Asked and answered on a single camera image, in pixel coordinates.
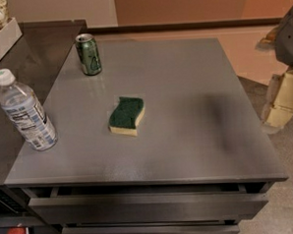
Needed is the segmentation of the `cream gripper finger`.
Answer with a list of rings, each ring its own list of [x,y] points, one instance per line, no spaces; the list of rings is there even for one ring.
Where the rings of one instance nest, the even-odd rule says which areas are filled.
[[[275,134],[293,117],[293,68],[270,79],[261,124],[266,134]]]

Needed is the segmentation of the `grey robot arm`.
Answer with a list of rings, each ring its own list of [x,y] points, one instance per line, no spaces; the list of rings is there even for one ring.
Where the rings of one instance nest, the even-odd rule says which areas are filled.
[[[259,45],[272,46],[276,60],[288,67],[281,76],[273,74],[268,84],[261,124],[269,135],[284,129],[293,117],[293,5]]]

